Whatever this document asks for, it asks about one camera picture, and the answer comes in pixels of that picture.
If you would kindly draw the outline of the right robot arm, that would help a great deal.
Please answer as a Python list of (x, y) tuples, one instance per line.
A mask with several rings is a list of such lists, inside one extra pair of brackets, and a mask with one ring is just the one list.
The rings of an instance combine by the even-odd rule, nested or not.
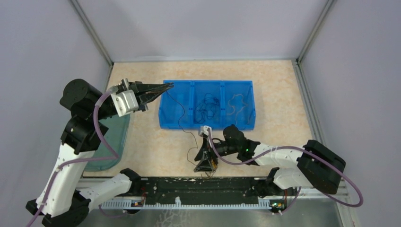
[(315, 188), (337, 193), (346, 162), (316, 140), (301, 147), (273, 146), (245, 137), (234, 124), (223, 130), (224, 139), (214, 138), (212, 128), (201, 126), (202, 146), (194, 161), (194, 172), (214, 172), (219, 161), (232, 166), (268, 166), (267, 191), (278, 195), (293, 187)]

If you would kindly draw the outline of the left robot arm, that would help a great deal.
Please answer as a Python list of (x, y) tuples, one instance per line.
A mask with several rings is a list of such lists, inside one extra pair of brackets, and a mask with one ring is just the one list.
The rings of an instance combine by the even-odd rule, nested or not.
[(119, 158), (104, 137), (108, 128), (101, 120), (144, 112), (150, 102), (173, 86), (171, 82), (144, 84), (123, 79), (120, 84), (101, 92), (83, 79), (69, 82), (60, 104), (70, 111), (71, 119), (61, 135), (59, 154), (44, 190), (37, 199), (26, 204), (32, 220), (42, 217), (45, 227), (76, 227), (89, 212), (118, 195), (143, 196), (141, 177), (128, 168), (87, 189), (78, 190), (77, 184), (87, 163), (97, 161), (94, 154), (100, 145), (110, 151), (110, 160)]

